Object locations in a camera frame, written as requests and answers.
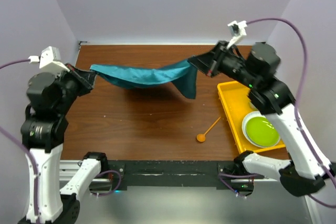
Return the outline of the teal cloth napkin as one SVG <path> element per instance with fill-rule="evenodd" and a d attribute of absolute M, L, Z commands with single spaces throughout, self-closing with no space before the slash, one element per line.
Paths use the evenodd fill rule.
<path fill-rule="evenodd" d="M 187 99 L 196 98 L 197 69 L 186 59 L 161 68 L 91 65 L 105 81 L 124 89 L 145 89 L 172 83 Z"/>

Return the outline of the orange plastic spoon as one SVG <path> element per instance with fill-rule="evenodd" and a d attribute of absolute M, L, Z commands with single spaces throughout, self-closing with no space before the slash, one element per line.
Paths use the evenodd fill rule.
<path fill-rule="evenodd" d="M 212 128 L 221 120 L 221 116 L 215 120 L 215 122 L 212 123 L 212 125 L 204 132 L 200 133 L 196 136 L 196 140 L 200 143 L 205 142 L 206 135 L 212 130 Z"/>

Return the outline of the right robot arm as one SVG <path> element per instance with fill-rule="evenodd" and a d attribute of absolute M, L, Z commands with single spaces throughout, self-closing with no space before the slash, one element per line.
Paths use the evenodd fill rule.
<path fill-rule="evenodd" d="M 234 173 L 239 178 L 265 176 L 279 181 L 296 197 L 312 196 L 335 178 L 335 163 L 317 153 L 313 139 L 299 115 L 288 86 L 275 77 L 280 58 L 265 43 L 255 43 L 247 58 L 234 54 L 228 42 L 219 41 L 204 54 L 188 62 L 209 77 L 220 73 L 249 88 L 252 105 L 275 127 L 290 159 L 280 160 L 245 151 L 234 159 Z"/>

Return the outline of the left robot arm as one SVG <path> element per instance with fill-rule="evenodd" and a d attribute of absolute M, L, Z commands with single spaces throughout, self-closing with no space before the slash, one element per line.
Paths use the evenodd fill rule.
<path fill-rule="evenodd" d="M 29 206 L 21 223 L 75 223 L 92 180 L 108 174 L 106 154 L 89 152 L 70 181 L 64 187 L 59 185 L 66 114 L 77 97 L 91 92 L 95 80 L 94 71 L 70 64 L 62 71 L 47 70 L 29 80 L 29 105 L 20 130 L 28 151 Z"/>

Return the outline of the yellow plastic tray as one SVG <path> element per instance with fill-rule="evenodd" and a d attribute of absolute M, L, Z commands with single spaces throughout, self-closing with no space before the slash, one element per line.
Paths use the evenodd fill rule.
<path fill-rule="evenodd" d="M 224 82 L 217 85 L 218 96 L 226 114 L 238 152 L 261 153 L 286 147 L 282 140 L 272 147 L 258 147 L 252 144 L 243 134 L 243 119 L 252 112 L 248 98 L 249 88 L 237 81 Z"/>

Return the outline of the green plate white rim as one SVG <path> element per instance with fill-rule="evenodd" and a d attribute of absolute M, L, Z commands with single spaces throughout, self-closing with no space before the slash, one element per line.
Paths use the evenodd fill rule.
<path fill-rule="evenodd" d="M 280 141 L 275 127 L 259 111 L 248 113 L 241 124 L 244 137 L 254 146 L 273 147 Z"/>

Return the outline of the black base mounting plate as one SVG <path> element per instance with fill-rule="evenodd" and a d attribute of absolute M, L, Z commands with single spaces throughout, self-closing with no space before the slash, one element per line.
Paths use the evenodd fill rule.
<path fill-rule="evenodd" d="M 252 192 L 253 182 L 234 179 L 257 179 L 232 161 L 108 161 L 97 179 L 106 179 L 112 189 L 127 190 L 131 186 L 143 187 L 215 187 L 235 193 Z"/>

